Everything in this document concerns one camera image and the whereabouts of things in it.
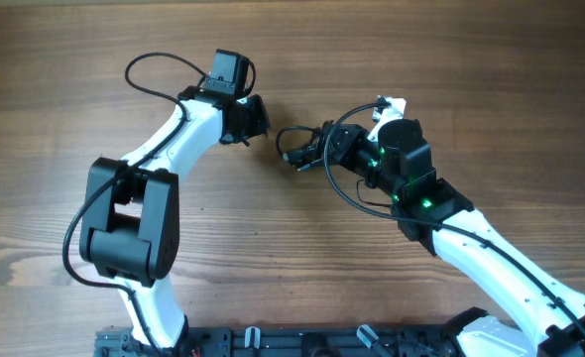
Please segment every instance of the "wooden surface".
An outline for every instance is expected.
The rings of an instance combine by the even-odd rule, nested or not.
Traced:
[[[439,175],[585,293],[582,2],[8,8],[0,9],[0,356],[87,356],[96,330],[129,324],[116,292],[65,273],[63,232],[90,164],[132,151],[173,110],[124,82],[127,62],[166,51],[209,69],[217,48],[255,62],[273,130],[250,148],[210,150],[180,188],[173,280],[191,325],[442,322],[474,305],[502,315],[395,223],[343,202],[321,170],[300,174],[278,158],[280,128],[319,125],[377,94],[406,98]],[[168,93],[197,81],[168,59],[141,63],[133,77]],[[371,113],[354,121],[371,127]],[[336,173],[354,193],[355,178]]]
[[[296,2],[299,0],[279,0]],[[356,0],[331,0],[331,2],[354,2]],[[247,3],[270,2],[270,0],[0,0],[0,7],[11,6],[79,6],[79,5],[125,5],[125,4],[192,4],[192,3]]]

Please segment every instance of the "black cable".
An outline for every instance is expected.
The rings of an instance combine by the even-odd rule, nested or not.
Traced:
[[[387,107],[389,105],[390,104],[388,104],[388,103],[373,103],[373,104],[362,105],[362,106],[356,107],[356,108],[350,110],[349,112],[345,113],[341,118],[339,118],[339,120],[336,121],[336,123],[334,123],[334,126],[332,127],[332,129],[330,130],[330,132],[328,133],[328,135],[325,139],[325,146],[323,148],[323,166],[325,167],[325,173],[328,177],[328,181],[330,182],[330,184],[332,184],[332,187],[334,188],[334,190],[346,202],[350,203],[355,208],[358,208],[358,209],[360,209],[368,214],[371,214],[371,215],[374,215],[374,216],[377,216],[380,218],[386,218],[386,219],[399,221],[399,222],[415,223],[415,224],[429,226],[431,228],[450,230],[452,232],[462,234],[466,237],[469,237],[469,238],[472,238],[472,239],[478,241],[485,248],[488,247],[488,248],[493,249],[493,251],[495,251],[500,256],[502,256],[505,260],[507,260],[509,263],[511,263],[520,272],[522,272],[522,274],[524,274],[533,284],[535,284],[541,290],[541,292],[544,293],[550,299],[550,301],[552,301],[554,306],[559,307],[559,309],[561,309],[561,311],[563,311],[563,313],[572,321],[572,323],[577,327],[577,329],[579,329],[579,331],[581,332],[581,334],[585,338],[585,326],[583,326],[581,324],[581,322],[579,322],[579,319],[577,318],[577,316],[574,313],[572,313],[572,311],[570,311],[570,309],[565,305],[563,299],[561,299],[560,297],[557,297],[555,294],[553,294],[552,291],[546,285],[544,285],[535,275],[533,275],[526,267],[524,267],[520,262],[518,262],[515,258],[513,258],[511,255],[509,255],[509,253],[505,252],[500,247],[494,245],[490,240],[482,238],[475,233],[469,232],[467,230],[464,230],[462,228],[452,226],[449,224],[428,222],[428,221],[424,221],[424,220],[420,220],[420,219],[413,219],[413,218],[406,218],[406,217],[398,217],[398,216],[394,216],[391,214],[379,212],[379,211],[376,211],[374,209],[370,209],[370,208],[365,207],[365,206],[357,203],[356,201],[354,201],[347,194],[345,194],[345,192],[343,192],[343,190],[341,190],[341,188],[339,188],[339,186],[334,181],[334,177],[332,176],[332,173],[330,172],[330,165],[328,163],[329,160],[327,160],[328,148],[329,148],[328,144],[331,143],[333,134],[335,132],[337,132],[341,123],[343,123],[350,116],[352,116],[358,112],[361,112],[363,110],[372,109],[372,108]]]
[[[253,91],[253,86],[255,85],[255,79],[257,78],[257,73],[255,72],[255,65],[253,64],[252,61],[249,61],[249,66],[251,67],[251,70],[253,71],[253,80],[251,80],[251,85],[248,86],[248,88],[244,89],[244,93],[242,94],[242,98],[249,96],[249,94],[251,94],[251,92]]]
[[[312,132],[315,134],[321,133],[320,129],[310,128],[310,127],[306,127],[306,126],[302,126],[302,125],[294,125],[294,126],[282,128],[282,130],[280,130],[280,132],[277,133],[277,137],[275,138],[275,147],[277,148],[277,152],[278,152],[278,154],[280,154],[280,156],[282,156],[284,154],[282,152],[282,148],[280,148],[280,138],[282,137],[282,134],[284,134],[287,131],[294,131],[294,130],[309,131],[309,132]]]
[[[164,98],[166,100],[169,100],[169,101],[175,103],[175,105],[177,105],[180,108],[180,111],[182,112],[182,116],[180,117],[180,120],[179,120],[178,124],[175,126],[175,128],[154,149],[150,150],[147,154],[145,154],[145,156],[141,160],[134,163],[133,165],[128,167],[126,170],[122,171],[121,173],[117,174],[113,178],[109,179],[97,191],[95,191],[83,203],[83,205],[81,205],[79,210],[76,212],[76,214],[72,218],[72,221],[70,222],[69,226],[67,227],[67,231],[65,232],[65,236],[63,238],[62,257],[63,257],[63,266],[65,267],[65,270],[67,271],[68,274],[70,274],[70,276],[73,279],[75,279],[79,283],[86,285],[86,286],[89,286],[89,287],[113,288],[113,289],[118,289],[118,290],[125,292],[125,294],[127,294],[128,298],[132,302],[132,307],[134,308],[136,318],[138,319],[139,324],[141,325],[141,328],[143,329],[143,333],[145,334],[145,337],[147,338],[150,345],[154,349],[154,352],[158,356],[162,356],[163,354],[161,352],[161,348],[158,346],[157,342],[154,340],[154,337],[152,336],[152,333],[150,332],[149,326],[147,325],[147,322],[145,321],[145,318],[143,317],[143,314],[141,312],[141,307],[140,307],[139,302],[136,298],[136,292],[134,290],[132,290],[128,287],[125,287],[123,285],[120,285],[120,284],[99,283],[99,282],[89,281],[89,280],[83,278],[82,276],[80,276],[74,270],[74,268],[72,267],[72,265],[70,263],[70,259],[69,259],[69,248],[70,248],[70,242],[72,240],[72,234],[74,233],[74,229],[76,228],[79,221],[83,217],[83,214],[85,214],[85,212],[87,212],[87,210],[92,205],[92,203],[94,203],[94,201],[96,201],[96,199],[101,194],[103,194],[103,192],[105,192],[105,190],[107,190],[107,188],[109,188],[110,186],[115,184],[119,179],[126,177],[127,175],[129,175],[130,173],[135,171],[138,167],[140,167],[142,164],[147,162],[149,159],[153,158],[171,139],[174,138],[174,136],[182,129],[182,126],[184,126],[184,123],[186,123],[186,121],[187,121],[186,120],[186,108],[184,108],[184,105],[182,103],[180,103],[180,101],[178,99],[173,98],[167,94],[160,93],[158,91],[142,87],[142,86],[132,82],[132,80],[130,80],[129,72],[130,72],[130,69],[132,68],[132,66],[136,62],[138,62],[139,60],[143,60],[143,59],[150,58],[150,57],[167,57],[167,58],[171,58],[174,60],[179,60],[179,61],[189,65],[191,68],[195,69],[196,71],[198,71],[200,74],[202,74],[202,76],[206,76],[206,73],[204,73],[204,71],[202,71],[202,69],[198,68],[195,64],[191,63],[190,61],[188,61],[186,59],[182,59],[176,55],[165,54],[165,53],[150,53],[150,54],[141,55],[141,56],[138,56],[135,59],[133,59],[127,65],[127,67],[125,68],[125,80],[127,81],[128,84],[130,84],[132,87],[134,87],[142,92],[145,92],[145,93],[148,93],[151,95],[155,95],[155,96]]]
[[[385,204],[385,203],[376,203],[376,202],[370,202],[370,201],[366,201],[365,199],[361,198],[361,193],[359,193],[359,183],[365,181],[364,178],[359,179],[358,181],[356,181],[356,196],[359,198],[359,200],[367,205],[372,205],[372,206],[376,206],[376,207],[385,207],[385,208],[392,208],[391,204]]]

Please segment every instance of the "white plastic part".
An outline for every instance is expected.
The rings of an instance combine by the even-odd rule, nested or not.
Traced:
[[[136,299],[141,307],[143,318],[150,328],[152,338],[154,338],[159,347],[174,347],[184,326],[184,313],[177,305],[170,276],[156,280],[151,288],[145,288],[139,282],[120,277],[116,277],[111,281],[124,285],[136,292]],[[123,291],[119,290],[119,293],[134,324],[132,336],[142,343],[150,344],[147,337],[145,337],[145,333],[143,333],[129,297]]]
[[[446,219],[453,225],[488,239],[520,262],[577,316],[585,314],[585,296],[551,277],[529,258],[504,239],[477,209],[463,210]],[[559,309],[551,307],[539,288],[519,269],[492,249],[482,247],[470,237],[441,229],[433,231],[435,253],[445,262],[458,268],[482,288],[524,332],[533,348],[547,338],[550,325],[563,328],[572,321]]]
[[[381,130],[382,126],[393,120],[403,119],[403,114],[405,113],[405,106],[408,105],[408,103],[402,98],[392,97],[383,98],[392,105],[387,108],[384,108],[382,112],[379,112],[379,110],[377,109],[374,111],[374,114],[372,114],[372,118],[378,120],[378,123],[376,124],[374,129],[372,129],[370,135],[368,135],[368,140],[371,142],[376,142],[378,140],[379,130]]]
[[[361,340],[361,342],[363,342],[363,344],[365,344],[367,348],[372,348],[374,341],[379,340],[379,335],[377,335],[376,332],[374,332],[374,330],[367,324],[362,324],[359,326],[359,328],[356,329],[356,336]]]
[[[251,334],[253,333],[255,333],[255,339],[253,340],[253,345],[251,345]],[[248,327],[244,333],[244,348],[260,349],[261,339],[262,330],[259,327]]]
[[[503,325],[494,316],[480,317],[464,326],[457,339],[467,357],[536,355],[523,332]]]
[[[186,179],[197,159],[218,143],[223,127],[221,110],[195,100],[183,101],[182,104],[186,108],[188,122],[154,159],[141,165],[141,169],[149,171],[167,169],[178,175],[179,182]],[[132,165],[142,159],[176,127],[181,115],[180,108],[176,106],[174,114],[161,129],[147,143],[124,156],[122,160],[127,160]]]

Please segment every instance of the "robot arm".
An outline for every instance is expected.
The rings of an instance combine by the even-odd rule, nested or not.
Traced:
[[[120,291],[134,324],[132,337],[168,351],[179,349],[188,333],[169,271],[179,244],[178,186],[196,161],[217,143],[244,143],[266,134],[269,119],[259,95],[246,97],[249,60],[218,50],[211,75],[203,88],[190,86],[178,95],[186,109],[186,123],[152,159],[103,192],[83,216],[79,251],[110,283],[135,292],[139,314],[131,297]],[[108,180],[144,158],[179,124],[177,106],[172,117],[134,152],[120,161],[100,158],[90,168],[86,197]],[[115,204],[142,202],[141,217],[117,213]],[[149,328],[149,341],[141,319]]]
[[[392,200],[387,205],[392,214],[378,213],[397,220],[408,239],[465,273],[522,331],[497,320],[491,323],[494,317],[486,315],[464,318],[463,328],[452,337],[467,356],[485,355],[487,350],[499,356],[552,355],[559,349],[585,352],[585,342],[581,342],[585,336],[575,332],[578,326],[574,326],[574,321],[585,325],[585,296],[524,256],[471,201],[443,178],[436,178],[418,121],[403,119],[405,105],[403,99],[380,97],[373,116],[378,124],[371,132],[359,125],[340,124],[346,114],[336,124],[325,122],[314,129],[310,141],[285,152],[284,159],[301,170],[326,161],[340,165],[359,175],[367,187],[382,190]]]

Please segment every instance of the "wooden table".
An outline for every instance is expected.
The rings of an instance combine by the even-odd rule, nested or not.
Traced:
[[[585,293],[581,2],[2,8],[0,356],[87,356],[95,331],[129,324],[116,292],[65,273],[63,232],[91,163],[134,150],[173,110],[124,82],[128,61],[166,51],[209,69],[217,48],[256,64],[273,128],[249,148],[211,149],[180,188],[172,278],[192,326],[442,322],[474,305],[502,314],[396,223],[347,205],[322,170],[297,173],[277,156],[280,128],[320,125],[377,94],[406,98],[438,174]],[[133,78],[176,94],[197,74],[153,59]],[[371,113],[353,122],[371,127]],[[335,173],[353,194],[354,176]]]

